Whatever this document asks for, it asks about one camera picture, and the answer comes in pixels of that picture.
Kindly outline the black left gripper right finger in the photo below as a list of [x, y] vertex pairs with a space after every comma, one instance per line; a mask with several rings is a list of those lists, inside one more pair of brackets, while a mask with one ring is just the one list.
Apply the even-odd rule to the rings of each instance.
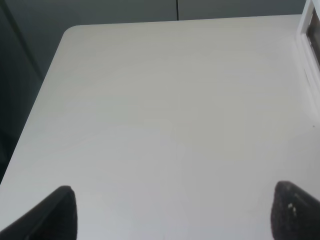
[[270, 225], [275, 240], [318, 240], [320, 201], [290, 181], [279, 181], [274, 189]]

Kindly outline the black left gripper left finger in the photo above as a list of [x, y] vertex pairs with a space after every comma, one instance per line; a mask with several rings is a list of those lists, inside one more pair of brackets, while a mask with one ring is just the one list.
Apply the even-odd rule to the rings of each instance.
[[75, 240], [78, 212], [75, 192], [63, 185], [0, 232], [2, 240]]

